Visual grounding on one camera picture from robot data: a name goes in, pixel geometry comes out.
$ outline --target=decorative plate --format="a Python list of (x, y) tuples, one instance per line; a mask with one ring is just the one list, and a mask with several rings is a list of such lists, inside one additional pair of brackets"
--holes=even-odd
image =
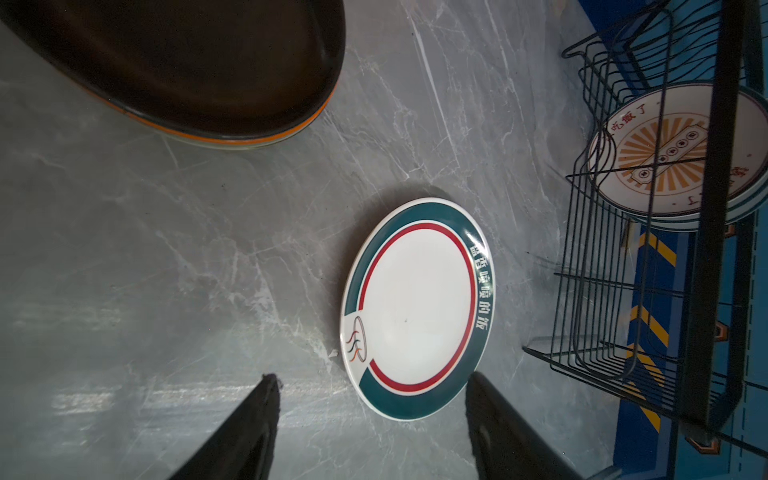
[(488, 340), (494, 278), (488, 242), (459, 205), (422, 198), (382, 220), (342, 301), (344, 364), (362, 400), (415, 420), (461, 392)]
[[(703, 158), (707, 152), (712, 84), (681, 84), (667, 88), (659, 140), (659, 164), (654, 195), (654, 219), (698, 220), (704, 160), (684, 164), (671, 161)], [(629, 214), (645, 215), (650, 199), (654, 152), (658, 133), (661, 90), (636, 98), (607, 123), (607, 136), (597, 135), (590, 146), (590, 169), (634, 169), (598, 174), (601, 195)], [(729, 207), (739, 203), (761, 181), (768, 165), (768, 104), (743, 88), (737, 105)]]

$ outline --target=plate rim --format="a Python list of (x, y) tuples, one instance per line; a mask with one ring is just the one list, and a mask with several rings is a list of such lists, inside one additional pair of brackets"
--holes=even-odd
[[(342, 302), (341, 302), (341, 307), (339, 308), (339, 341), (340, 341), (340, 346), (342, 347), (342, 348), (340, 349), (340, 352), (341, 352), (341, 353), (343, 353), (343, 351), (344, 351), (344, 348), (343, 348), (343, 345), (344, 345), (344, 338), (343, 338), (343, 324), (344, 324), (344, 317), (345, 317), (345, 315), (344, 315), (344, 306), (346, 305), (347, 296), (349, 295), (349, 287), (350, 287), (350, 285), (351, 285), (351, 282), (352, 282), (353, 274), (354, 274), (354, 272), (355, 272), (355, 270), (356, 270), (356, 268), (357, 268), (357, 266), (358, 266), (358, 264), (359, 264), (359, 262), (360, 262), (360, 260), (361, 260), (361, 258), (362, 258), (362, 255), (363, 255), (363, 253), (365, 252), (366, 248), (368, 247), (368, 245), (369, 245), (369, 244), (371, 243), (371, 241), (373, 240), (373, 237), (374, 237), (374, 236), (375, 236), (375, 235), (376, 235), (376, 234), (377, 234), (377, 233), (378, 233), (378, 232), (379, 232), (379, 231), (380, 231), (380, 230), (381, 230), (381, 229), (382, 229), (382, 228), (383, 228), (383, 227), (384, 227), (384, 226), (387, 224), (387, 222), (389, 222), (389, 221), (390, 221), (390, 220), (391, 220), (391, 219), (392, 219), (394, 216), (396, 216), (397, 214), (400, 214), (400, 213), (401, 213), (401, 212), (403, 212), (404, 210), (408, 210), (410, 207), (413, 207), (413, 206), (415, 206), (415, 205), (419, 205), (419, 204), (430, 204), (430, 203), (443, 204), (443, 205), (446, 205), (446, 206), (448, 206), (448, 207), (451, 207), (452, 209), (454, 209), (454, 210), (458, 211), (458, 212), (459, 212), (459, 213), (460, 213), (462, 216), (464, 216), (464, 217), (465, 217), (467, 220), (469, 220), (469, 222), (470, 222), (470, 223), (472, 223), (472, 224), (475, 226), (475, 228), (477, 229), (478, 233), (480, 234), (480, 238), (481, 238), (481, 240), (482, 240), (483, 244), (486, 246), (486, 248), (487, 248), (487, 250), (488, 250), (488, 255), (487, 255), (487, 258), (488, 258), (488, 266), (490, 267), (490, 270), (491, 270), (491, 279), (492, 279), (492, 292), (493, 292), (493, 303), (492, 303), (492, 310), (491, 310), (490, 319), (489, 319), (489, 322), (488, 322), (488, 333), (487, 333), (487, 335), (486, 335), (486, 337), (485, 337), (485, 341), (483, 342), (483, 347), (482, 347), (482, 350), (481, 350), (481, 352), (480, 352), (480, 355), (479, 355), (479, 357), (478, 357), (478, 361), (477, 361), (477, 364), (475, 365), (475, 369), (477, 369), (477, 365), (479, 365), (479, 364), (480, 364), (480, 361), (482, 360), (482, 357), (483, 357), (483, 355), (485, 354), (485, 349), (488, 347), (488, 339), (490, 338), (490, 335), (491, 335), (491, 330), (492, 330), (492, 328), (493, 328), (493, 318), (494, 318), (494, 316), (495, 316), (495, 304), (496, 304), (496, 294), (495, 294), (495, 293), (496, 293), (496, 271), (495, 271), (495, 268), (494, 268), (494, 264), (493, 264), (493, 257), (492, 257), (492, 255), (491, 255), (490, 246), (488, 245), (488, 239), (485, 237), (485, 233), (483, 232), (482, 228), (480, 228), (480, 225), (479, 225), (479, 223), (477, 223), (477, 221), (475, 220), (475, 218), (474, 218), (474, 217), (472, 217), (472, 215), (470, 215), (470, 214), (469, 214), (469, 212), (468, 212), (467, 210), (465, 210), (463, 207), (461, 207), (461, 206), (460, 206), (460, 205), (458, 205), (457, 203), (455, 203), (455, 202), (452, 202), (452, 201), (450, 201), (450, 200), (446, 200), (446, 199), (443, 199), (443, 198), (439, 198), (439, 197), (422, 197), (422, 198), (418, 198), (418, 199), (415, 199), (415, 200), (411, 200), (411, 201), (409, 201), (409, 202), (406, 202), (405, 204), (401, 205), (400, 207), (397, 207), (396, 209), (392, 210), (392, 211), (391, 211), (391, 212), (389, 212), (389, 214), (387, 214), (387, 215), (386, 215), (386, 216), (385, 216), (385, 217), (384, 217), (384, 218), (383, 218), (383, 219), (382, 219), (380, 222), (378, 222), (378, 223), (376, 224), (376, 226), (375, 226), (375, 227), (374, 227), (374, 228), (371, 230), (371, 232), (369, 233), (368, 237), (366, 238), (366, 241), (365, 241), (365, 242), (363, 242), (363, 243), (362, 243), (362, 245), (360, 246), (360, 248), (359, 248), (359, 250), (358, 250), (358, 252), (357, 252), (357, 255), (355, 255), (355, 259), (354, 259), (354, 261), (352, 262), (352, 266), (349, 268), (349, 273), (347, 274), (346, 282), (345, 282), (345, 284), (344, 284), (344, 294), (342, 295)], [(460, 356), (460, 357), (457, 359), (457, 363), (458, 363), (459, 361), (461, 361), (461, 358), (463, 358), (463, 357), (464, 357), (464, 355), (465, 355), (465, 353), (463, 353), (463, 354), (462, 354), (462, 355), (461, 355), (461, 356)], [(369, 408), (371, 408), (371, 410), (373, 410), (373, 411), (374, 411), (374, 412), (376, 412), (377, 414), (379, 414), (379, 415), (381, 415), (381, 416), (383, 416), (383, 417), (385, 417), (385, 418), (387, 418), (387, 419), (390, 419), (390, 420), (395, 420), (395, 421), (397, 421), (397, 422), (413, 422), (413, 421), (415, 421), (415, 420), (421, 420), (421, 419), (425, 419), (425, 418), (427, 418), (427, 417), (429, 417), (429, 416), (431, 416), (431, 415), (434, 415), (434, 414), (436, 414), (437, 412), (439, 412), (440, 410), (444, 409), (444, 408), (445, 408), (445, 407), (446, 407), (446, 406), (447, 406), (449, 403), (451, 403), (451, 402), (452, 402), (452, 401), (453, 401), (453, 400), (454, 400), (454, 399), (455, 399), (455, 398), (458, 396), (458, 394), (459, 394), (459, 393), (461, 393), (461, 392), (462, 392), (462, 391), (463, 391), (463, 390), (466, 388), (466, 382), (465, 382), (465, 383), (464, 383), (464, 385), (463, 385), (463, 386), (462, 386), (462, 387), (461, 387), (461, 388), (460, 388), (460, 389), (459, 389), (459, 390), (458, 390), (458, 391), (457, 391), (457, 392), (454, 394), (454, 396), (453, 396), (453, 397), (451, 397), (451, 398), (450, 398), (450, 399), (449, 399), (447, 402), (445, 402), (445, 403), (444, 403), (442, 406), (438, 407), (438, 408), (437, 408), (437, 409), (436, 409), (434, 412), (430, 412), (430, 413), (429, 413), (429, 414), (427, 414), (427, 415), (424, 415), (424, 416), (420, 416), (420, 417), (417, 417), (417, 418), (414, 418), (414, 419), (399, 419), (399, 418), (397, 418), (397, 417), (393, 417), (393, 416), (391, 416), (391, 415), (387, 415), (386, 413), (384, 413), (384, 412), (380, 411), (379, 409), (377, 409), (377, 408), (376, 408), (376, 407), (375, 407), (375, 406), (374, 406), (374, 405), (373, 405), (373, 404), (372, 404), (372, 403), (371, 403), (371, 402), (370, 402), (370, 401), (369, 401), (369, 400), (366, 398), (366, 395), (365, 395), (365, 394), (362, 392), (362, 390), (360, 389), (360, 385), (359, 385), (358, 383), (355, 383), (355, 379), (353, 378), (353, 375), (352, 375), (352, 371), (351, 371), (351, 369), (350, 369), (350, 367), (349, 367), (349, 361), (347, 360), (346, 356), (344, 356), (344, 355), (342, 355), (342, 362), (344, 363), (344, 369), (345, 369), (345, 371), (346, 371), (346, 374), (347, 374), (347, 378), (349, 379), (350, 383), (352, 383), (352, 386), (353, 386), (353, 388), (355, 389), (355, 393), (357, 394), (357, 396), (358, 396), (358, 397), (359, 397), (359, 398), (360, 398), (360, 399), (361, 399), (361, 400), (362, 400), (362, 401), (363, 401), (363, 402), (364, 402), (364, 403), (365, 403), (365, 404), (366, 404), (366, 405), (367, 405)]]
[[(759, 188), (756, 189), (756, 191), (751, 192), (747, 199), (742, 200), (738, 204), (734, 204), (728, 208), (726, 212), (726, 225), (736, 223), (737, 221), (743, 219), (747, 215), (763, 206), (766, 199), (768, 199), (768, 174), (764, 174), (764, 177), (765, 181), (763, 184), (761, 184)], [(627, 215), (632, 217), (633, 220), (637, 221), (638, 223), (644, 223), (646, 220), (645, 218), (636, 215)], [(653, 228), (667, 232), (684, 233), (695, 232), (699, 230), (698, 215), (695, 217), (652, 217), (650, 223)]]
[[(739, 194), (738, 197), (729, 200), (727, 205), (727, 214), (731, 214), (734, 211), (742, 210), (742, 207), (750, 204), (761, 204), (768, 194), (768, 174), (763, 174), (757, 179), (757, 182), (752, 184), (750, 188)], [(686, 223), (691, 221), (698, 221), (699, 212), (695, 214), (678, 215), (675, 217), (653, 217), (657, 221), (664, 223)]]

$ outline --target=dish drying rack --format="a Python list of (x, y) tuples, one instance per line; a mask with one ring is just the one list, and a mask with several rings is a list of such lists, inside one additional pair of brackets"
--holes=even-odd
[[(566, 177), (571, 200), (563, 260), (556, 273), (560, 286), (550, 348), (524, 350), (557, 372), (672, 419), (702, 445), (722, 439), (768, 458), (765, 445), (751, 445), (721, 431), (746, 388), (768, 390), (744, 379), (756, 214), (730, 227), (737, 236), (733, 300), (720, 301), (737, 97), (740, 85), (763, 93), (760, 6), (757, 0), (704, 5), (663, 0), (563, 51), (563, 58), (583, 62), (578, 71), (582, 96), (593, 117), (591, 139), (597, 136), (598, 143), (601, 135), (609, 135), (611, 115), (633, 98), (658, 89), (665, 92), (682, 81), (712, 82), (705, 157), (709, 160), (699, 229), (690, 236), (693, 260), (687, 263), (685, 287), (655, 288), (651, 248), (642, 249), (634, 259), (629, 247), (630, 232), (638, 227), (640, 242), (657, 246), (660, 232), (650, 227), (654, 184), (644, 216), (630, 216), (609, 204), (594, 180), (598, 174), (621, 169), (613, 168), (615, 162), (591, 166), (590, 139)], [(661, 106), (663, 115), (664, 93)], [(632, 279), (628, 277), (633, 264), (637, 270)], [(628, 332), (634, 342), (625, 346), (626, 337), (620, 335), (627, 333), (622, 330), (622, 316), (626, 318), (629, 301), (635, 305), (634, 325)], [(666, 351), (645, 351), (641, 336), (652, 335), (654, 327), (647, 311), (662, 301), (682, 303), (679, 348), (670, 343)], [(723, 308), (731, 315), (727, 370), (713, 372), (714, 333), (718, 310)]]

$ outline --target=plate in rack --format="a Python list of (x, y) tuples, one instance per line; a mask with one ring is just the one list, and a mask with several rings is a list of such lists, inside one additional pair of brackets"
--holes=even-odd
[[(653, 224), (666, 230), (696, 230), (707, 152), (712, 84), (667, 88), (659, 126), (661, 90), (636, 98), (608, 121), (590, 144), (591, 171), (623, 169), (592, 176), (607, 201), (644, 218), (654, 186)], [(655, 184), (653, 162), (659, 157)], [(673, 164), (674, 161), (687, 161)], [(768, 106), (742, 88), (737, 105), (727, 221), (757, 208), (766, 196)]]

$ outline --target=orange sunburst design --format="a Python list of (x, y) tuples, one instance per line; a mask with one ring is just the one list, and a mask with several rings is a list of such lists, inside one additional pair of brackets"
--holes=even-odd
[[(707, 119), (696, 114), (668, 115), (661, 123), (660, 165), (668, 158), (670, 161), (677, 161), (704, 157), (707, 152), (706, 124)], [(658, 131), (657, 121), (638, 125), (635, 131), (629, 133), (617, 145), (617, 150), (622, 154), (618, 158), (618, 166), (628, 168), (651, 165), (654, 161)], [(703, 164), (704, 160), (701, 160), (658, 167), (660, 171), (657, 172), (656, 193), (680, 194), (699, 187), (703, 180)], [(642, 170), (624, 170), (618, 178), (632, 190), (648, 192), (650, 181), (647, 174), (637, 176), (637, 172), (643, 173)]]

